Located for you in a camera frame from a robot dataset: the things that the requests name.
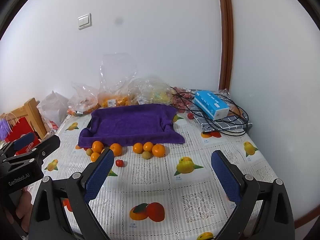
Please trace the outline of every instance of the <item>red gift bag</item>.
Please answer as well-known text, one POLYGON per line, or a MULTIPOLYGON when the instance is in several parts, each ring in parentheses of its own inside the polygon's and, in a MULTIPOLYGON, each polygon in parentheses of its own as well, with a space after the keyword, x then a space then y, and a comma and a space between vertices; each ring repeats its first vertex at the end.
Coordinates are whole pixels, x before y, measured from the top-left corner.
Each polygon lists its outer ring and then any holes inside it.
POLYGON ((23 147, 21 150, 16 152, 16 155, 26 153, 30 151, 32 148, 34 148, 36 145, 40 143, 38 137, 33 132, 30 124, 28 123, 27 119, 25 117, 22 117, 18 120, 18 122, 12 127, 11 132, 5 139, 7 143, 13 142, 16 139, 19 139, 23 135, 32 132, 35 135, 35 139, 33 142, 29 143, 27 146, 23 147))

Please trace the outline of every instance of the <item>purple object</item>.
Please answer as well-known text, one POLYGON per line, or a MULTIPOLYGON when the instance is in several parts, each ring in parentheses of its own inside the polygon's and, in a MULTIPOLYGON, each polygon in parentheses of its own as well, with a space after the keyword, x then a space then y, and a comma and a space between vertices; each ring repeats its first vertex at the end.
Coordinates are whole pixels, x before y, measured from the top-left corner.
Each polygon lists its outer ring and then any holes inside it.
POLYGON ((8 121, 0 119, 0 141, 4 141, 10 133, 10 127, 8 121))
POLYGON ((81 131, 78 145, 91 147, 94 141, 122 146, 137 142, 185 143, 183 136, 173 130, 176 112, 172 106, 160 104, 97 109, 91 114, 91 127, 81 131))

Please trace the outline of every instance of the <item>tissue box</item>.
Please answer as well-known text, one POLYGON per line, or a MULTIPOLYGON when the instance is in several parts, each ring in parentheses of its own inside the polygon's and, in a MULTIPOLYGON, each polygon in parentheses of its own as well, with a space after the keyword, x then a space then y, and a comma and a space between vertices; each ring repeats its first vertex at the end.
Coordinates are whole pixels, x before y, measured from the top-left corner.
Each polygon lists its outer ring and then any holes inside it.
POLYGON ((229 113, 229 106, 211 91, 198 91, 194 103, 212 120, 225 118, 229 113))

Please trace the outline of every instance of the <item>white light switch panel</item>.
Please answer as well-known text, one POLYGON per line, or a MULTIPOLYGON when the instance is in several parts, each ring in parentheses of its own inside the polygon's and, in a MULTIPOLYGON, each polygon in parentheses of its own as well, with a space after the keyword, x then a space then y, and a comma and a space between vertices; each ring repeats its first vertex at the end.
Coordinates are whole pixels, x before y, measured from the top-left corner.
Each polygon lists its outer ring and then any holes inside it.
POLYGON ((82 30, 84 28, 90 27, 91 23, 91 13, 82 15, 78 18, 78 29, 82 30))

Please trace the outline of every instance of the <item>human hand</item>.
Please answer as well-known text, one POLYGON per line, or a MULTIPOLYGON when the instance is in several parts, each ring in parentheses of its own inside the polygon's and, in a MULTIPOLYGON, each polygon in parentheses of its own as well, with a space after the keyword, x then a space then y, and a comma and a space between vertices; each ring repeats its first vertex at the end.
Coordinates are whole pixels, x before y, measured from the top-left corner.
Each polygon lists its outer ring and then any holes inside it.
MULTIPOLYGON (((22 195, 20 197, 19 205, 16 209, 16 215, 21 220, 21 228, 25 231, 29 231, 29 224, 30 224, 30 217, 32 212, 33 205, 31 204, 31 194, 25 188, 22 189, 22 195)), ((14 223, 14 219, 10 212, 7 209, 4 209, 4 212, 7 216, 8 221, 10 224, 14 223)))

